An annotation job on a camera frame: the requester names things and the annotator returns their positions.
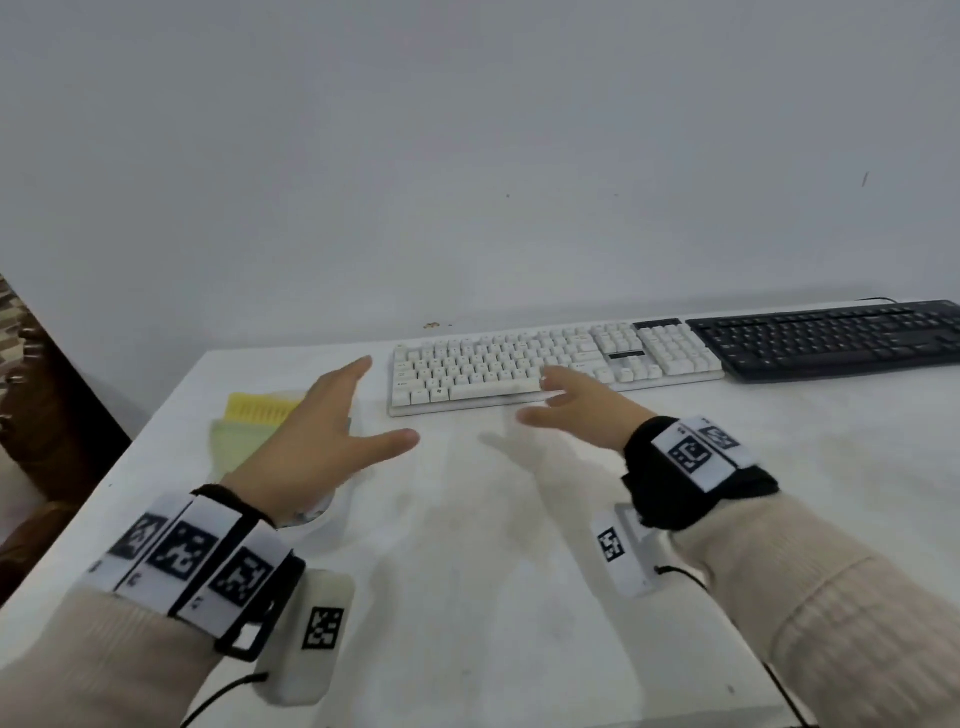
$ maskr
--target yellow comb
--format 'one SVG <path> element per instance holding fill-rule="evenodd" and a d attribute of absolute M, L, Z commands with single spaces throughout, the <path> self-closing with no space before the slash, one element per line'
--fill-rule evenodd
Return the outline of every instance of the yellow comb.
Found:
<path fill-rule="evenodd" d="M 280 427 L 298 404 L 300 404 L 298 401 L 280 400 L 269 395 L 247 395 L 243 392 L 234 392 L 227 399 L 224 420 Z"/>

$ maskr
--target black keyboard panel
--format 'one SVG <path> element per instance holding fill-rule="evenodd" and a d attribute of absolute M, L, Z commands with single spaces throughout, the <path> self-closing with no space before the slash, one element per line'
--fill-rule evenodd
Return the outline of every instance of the black keyboard panel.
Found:
<path fill-rule="evenodd" d="M 960 306 L 885 303 L 687 321 L 743 381 L 795 381 L 960 363 Z"/>

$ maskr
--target tiled floor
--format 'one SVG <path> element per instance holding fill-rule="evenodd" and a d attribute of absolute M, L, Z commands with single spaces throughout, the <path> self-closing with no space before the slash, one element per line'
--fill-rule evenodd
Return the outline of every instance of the tiled floor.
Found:
<path fill-rule="evenodd" d="M 17 320 L 26 311 L 23 302 L 0 276 L 0 399 L 7 390 L 3 375 L 23 358 L 23 341 Z M 43 503 L 43 495 L 0 448 L 0 544 Z"/>

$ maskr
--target black cable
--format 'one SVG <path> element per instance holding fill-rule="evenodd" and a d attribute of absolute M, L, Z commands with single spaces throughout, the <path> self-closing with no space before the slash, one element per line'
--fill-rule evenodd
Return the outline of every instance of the black cable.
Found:
<path fill-rule="evenodd" d="M 185 720 L 183 723 L 180 724 L 180 728 L 186 728 L 188 725 L 190 725 L 190 723 L 192 723 L 194 720 L 197 719 L 197 716 L 200 713 L 205 711 L 207 708 L 213 705 L 214 702 L 222 698 L 224 695 L 226 695 L 228 692 L 230 692 L 234 688 L 239 688 L 241 685 L 248 685 L 249 683 L 264 683 L 267 681 L 268 677 L 270 677 L 269 672 L 255 672 L 252 675 L 241 677 L 239 680 L 234 680 L 232 683 L 229 683 L 228 685 L 224 685 L 218 691 L 213 693 L 207 700 L 205 700 L 197 710 L 191 713 L 187 717 L 187 720 Z"/>
<path fill-rule="evenodd" d="M 707 585 L 686 569 L 680 569 L 679 567 L 654 567 L 654 572 L 660 575 L 665 573 L 681 573 L 686 578 L 695 581 L 702 590 L 707 592 L 707 594 L 710 593 Z M 817 728 L 817 726 L 811 726 L 806 722 L 804 714 L 800 712 L 800 708 L 798 708 L 797 704 L 793 702 L 793 698 L 790 697 L 790 694 L 786 691 L 786 688 L 777 678 L 777 675 L 774 674 L 773 669 L 762 660 L 760 660 L 760 664 L 763 665 L 763 669 L 765 669 L 767 674 L 770 675 L 770 679 L 773 681 L 773 684 L 776 686 L 777 690 L 780 691 L 780 695 L 783 696 L 783 701 L 789 706 L 790 710 L 793 711 L 794 717 L 800 722 L 800 728 Z"/>

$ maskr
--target forearm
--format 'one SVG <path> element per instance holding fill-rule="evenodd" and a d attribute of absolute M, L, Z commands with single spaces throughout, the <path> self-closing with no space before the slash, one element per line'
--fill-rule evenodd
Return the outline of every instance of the forearm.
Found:
<path fill-rule="evenodd" d="M 0 715 L 36 728 L 176 728 L 220 659 L 200 630 L 76 587 L 0 670 Z"/>
<path fill-rule="evenodd" d="M 721 503 L 674 543 L 823 725 L 960 724 L 960 614 L 792 497 Z"/>

